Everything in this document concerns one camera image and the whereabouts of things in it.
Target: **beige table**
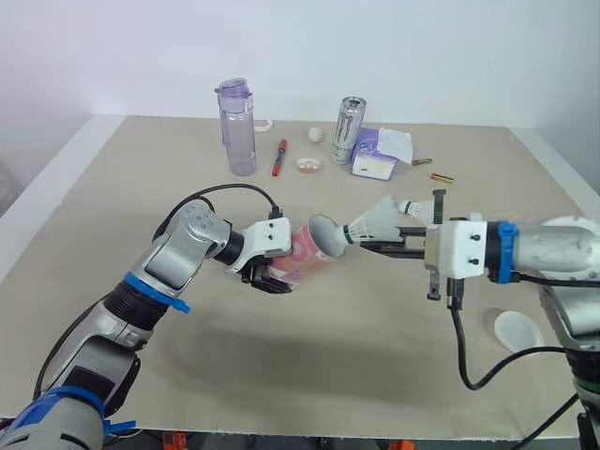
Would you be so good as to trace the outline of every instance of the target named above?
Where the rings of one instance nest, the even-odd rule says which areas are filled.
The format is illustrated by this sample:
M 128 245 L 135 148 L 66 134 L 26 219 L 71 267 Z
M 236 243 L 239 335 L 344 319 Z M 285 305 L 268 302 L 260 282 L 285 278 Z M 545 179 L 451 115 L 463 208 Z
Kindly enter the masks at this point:
M 308 123 L 276 123 L 257 133 L 258 171 L 229 173 L 216 120 L 130 117 L 69 192 L 0 286 L 0 414 L 30 399 L 54 341 L 91 302 L 121 279 L 181 198 L 215 184 L 265 188 L 294 226 L 315 213 L 347 222 L 390 192 L 430 198 L 447 188 L 448 216 L 539 221 L 578 214 L 575 204 L 505 128 L 390 126 L 410 131 L 415 155 L 433 166 L 390 182 L 346 174 L 311 144 Z M 270 172 L 278 140 L 289 154 Z M 300 157 L 318 157 L 301 174 Z M 442 185 L 430 171 L 457 181 Z M 268 212 L 262 197 L 211 195 L 218 214 L 243 228 Z M 422 262 L 394 261 L 351 248 L 342 260 L 283 297 L 239 283 L 206 262 L 184 294 L 189 315 L 170 311 L 142 351 L 142 371 L 119 419 L 146 428 L 403 438 L 519 438 L 573 392 L 559 355 L 508 367 L 487 388 L 468 391 L 458 377 L 456 342 L 444 304 L 426 300 Z M 532 317 L 556 342 L 536 289 L 469 280 L 464 323 L 469 369 L 479 377 L 507 351 L 491 333 L 501 309 Z M 572 409 L 549 436 L 577 432 Z

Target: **white ball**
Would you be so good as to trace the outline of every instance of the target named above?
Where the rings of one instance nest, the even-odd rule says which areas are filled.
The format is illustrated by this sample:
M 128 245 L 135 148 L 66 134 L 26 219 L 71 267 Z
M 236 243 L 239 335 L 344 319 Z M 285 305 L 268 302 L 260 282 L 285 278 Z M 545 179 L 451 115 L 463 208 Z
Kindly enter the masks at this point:
M 323 140 L 323 129 L 319 127 L 312 127 L 308 131 L 308 140 L 312 143 L 319 143 Z

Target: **white wall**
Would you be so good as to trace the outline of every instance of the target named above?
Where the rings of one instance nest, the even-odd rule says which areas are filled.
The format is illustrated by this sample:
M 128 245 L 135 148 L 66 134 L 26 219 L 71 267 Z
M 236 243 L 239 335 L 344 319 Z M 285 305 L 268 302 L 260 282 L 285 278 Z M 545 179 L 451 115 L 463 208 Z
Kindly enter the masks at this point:
M 50 3 L 0 3 L 0 168 L 19 188 L 90 115 Z
M 213 88 L 243 75 L 257 117 L 335 120 L 358 95 L 369 121 L 540 128 L 593 178 L 597 0 L 10 4 L 31 44 L 21 72 L 51 68 L 92 113 L 214 117 Z

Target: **purple box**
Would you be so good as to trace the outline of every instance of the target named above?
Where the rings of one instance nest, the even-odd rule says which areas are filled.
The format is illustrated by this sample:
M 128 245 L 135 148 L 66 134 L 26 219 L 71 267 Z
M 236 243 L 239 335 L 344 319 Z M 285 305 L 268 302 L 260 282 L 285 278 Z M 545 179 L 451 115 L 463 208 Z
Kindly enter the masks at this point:
M 352 155 L 352 174 L 387 181 L 394 174 L 398 159 L 377 151 L 379 130 L 360 128 Z

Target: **badminton shuttlecock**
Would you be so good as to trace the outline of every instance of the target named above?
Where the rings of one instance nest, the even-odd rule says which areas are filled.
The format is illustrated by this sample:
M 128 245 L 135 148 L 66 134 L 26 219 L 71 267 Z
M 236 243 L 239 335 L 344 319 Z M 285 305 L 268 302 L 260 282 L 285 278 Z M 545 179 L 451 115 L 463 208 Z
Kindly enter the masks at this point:
M 336 241 L 344 246 L 365 241 L 397 241 L 398 210 L 390 195 L 375 203 L 365 214 L 336 229 Z
M 426 225 L 433 224 L 433 200 L 425 202 L 403 200 L 398 204 L 397 209 L 400 210 L 400 213 L 408 214 Z

